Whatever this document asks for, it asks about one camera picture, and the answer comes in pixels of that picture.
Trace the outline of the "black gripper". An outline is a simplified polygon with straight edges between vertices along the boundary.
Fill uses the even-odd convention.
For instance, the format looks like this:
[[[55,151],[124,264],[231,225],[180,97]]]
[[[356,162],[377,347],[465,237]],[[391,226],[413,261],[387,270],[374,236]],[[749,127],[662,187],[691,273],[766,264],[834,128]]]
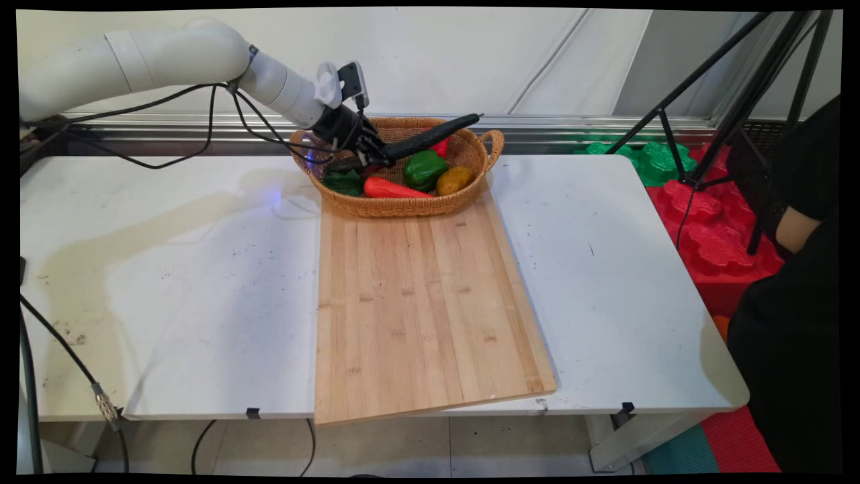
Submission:
[[[397,158],[385,148],[377,128],[361,111],[354,112],[345,105],[325,108],[311,132],[329,145],[327,153],[320,156],[322,161],[331,160],[340,151],[350,151],[357,156],[355,169],[396,165]]]

